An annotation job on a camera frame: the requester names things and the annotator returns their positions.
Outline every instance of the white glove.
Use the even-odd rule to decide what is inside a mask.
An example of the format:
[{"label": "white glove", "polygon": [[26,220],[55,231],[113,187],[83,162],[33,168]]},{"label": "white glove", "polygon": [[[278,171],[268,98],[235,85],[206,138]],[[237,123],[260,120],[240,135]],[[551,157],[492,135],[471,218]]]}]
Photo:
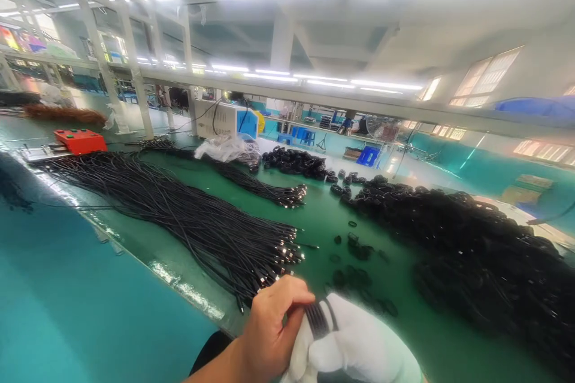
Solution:
[{"label": "white glove", "polygon": [[417,360],[384,322],[331,293],[320,302],[330,333],[314,341],[307,317],[299,329],[284,383],[317,382],[317,371],[343,369],[350,377],[369,383],[421,383]]}]

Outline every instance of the white machine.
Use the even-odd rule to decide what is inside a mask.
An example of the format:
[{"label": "white machine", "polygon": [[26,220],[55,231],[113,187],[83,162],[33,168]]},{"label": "white machine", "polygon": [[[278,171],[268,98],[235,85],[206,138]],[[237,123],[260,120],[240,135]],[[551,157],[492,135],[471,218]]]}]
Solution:
[{"label": "white machine", "polygon": [[205,100],[196,100],[194,105],[200,138],[234,136],[238,132],[246,133],[254,139],[258,137],[258,116],[251,109],[246,110],[245,105]]}]

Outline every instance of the red machine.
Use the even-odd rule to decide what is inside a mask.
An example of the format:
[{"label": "red machine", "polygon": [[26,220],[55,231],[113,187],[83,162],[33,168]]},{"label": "red machine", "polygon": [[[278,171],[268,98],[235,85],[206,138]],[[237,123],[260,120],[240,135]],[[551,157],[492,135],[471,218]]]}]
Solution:
[{"label": "red machine", "polygon": [[104,137],[91,130],[54,130],[54,135],[58,141],[66,145],[70,153],[75,155],[108,151]]}]

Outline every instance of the hand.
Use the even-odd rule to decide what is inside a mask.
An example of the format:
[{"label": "hand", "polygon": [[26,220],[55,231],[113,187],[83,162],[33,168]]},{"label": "hand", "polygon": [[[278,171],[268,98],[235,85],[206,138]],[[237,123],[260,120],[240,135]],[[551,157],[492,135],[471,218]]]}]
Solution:
[{"label": "hand", "polygon": [[[284,382],[312,383],[317,381],[317,371],[338,369],[369,383],[425,381],[411,351],[384,322],[335,293],[326,301],[334,311],[338,330],[314,341],[304,319]],[[320,306],[333,331],[327,304],[322,301]]]},{"label": "hand", "polygon": [[262,289],[253,299],[250,318],[237,340],[250,382],[269,382],[288,368],[293,343],[304,318],[300,305],[315,300],[305,281],[290,275]]}]

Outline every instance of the teal workbench surface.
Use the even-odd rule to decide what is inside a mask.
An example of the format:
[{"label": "teal workbench surface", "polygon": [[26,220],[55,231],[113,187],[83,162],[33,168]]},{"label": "teal workbench surface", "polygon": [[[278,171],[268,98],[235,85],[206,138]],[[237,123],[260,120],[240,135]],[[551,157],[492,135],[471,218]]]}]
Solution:
[{"label": "teal workbench surface", "polygon": [[[164,126],[164,115],[159,112],[152,114],[154,125]],[[0,147],[14,154],[24,143],[30,147],[48,143],[52,140],[50,137],[53,130],[74,126],[81,125],[1,117]],[[137,147],[123,143],[133,141],[135,136],[141,133],[119,136],[104,132],[103,135],[107,142],[116,142],[109,145],[109,150],[133,151]],[[171,135],[171,139],[179,147],[196,145],[199,142],[188,137],[186,133]],[[362,218],[350,208],[340,205],[325,183],[284,175],[275,169],[261,170],[258,179],[265,183],[274,186],[304,183],[308,186],[305,205],[297,209],[286,209],[241,189],[222,178],[204,162],[180,160],[161,153],[145,154],[142,160],[169,169],[184,183],[227,200],[250,214],[297,227],[299,241],[320,247],[318,250],[304,250],[305,261],[294,268],[296,274],[304,278],[310,289],[319,297],[329,288],[327,283],[331,283],[336,269],[346,270],[346,266],[352,265],[366,270],[373,280],[369,288],[370,295],[375,299],[389,299],[397,307],[396,318],[389,315],[384,315],[383,318],[413,350],[430,382],[558,381],[554,374],[523,346],[504,337],[489,338],[473,330],[453,314],[439,314],[432,310],[411,282],[411,269],[420,259],[417,251],[394,241],[393,232],[383,230],[371,220]],[[57,193],[76,205],[102,204],[100,197],[88,191],[55,183],[46,174],[37,173],[37,177],[37,184],[27,188],[37,193],[31,200],[55,203],[53,193]],[[47,185],[52,189],[51,193],[47,192]],[[354,194],[359,191],[358,186],[352,187],[355,188]],[[168,232],[154,224],[129,218],[114,210],[80,212],[100,232],[135,256],[219,327],[232,335],[241,333],[247,316],[240,314],[235,299],[207,277],[187,249]],[[357,227],[350,227],[350,220],[357,222]],[[366,262],[356,260],[347,252],[348,232],[359,236],[362,244],[371,245],[375,250],[383,250],[389,257],[389,262],[381,259],[377,253]],[[341,245],[334,242],[337,235],[344,238]],[[332,263],[332,254],[340,256],[341,262]]]}]

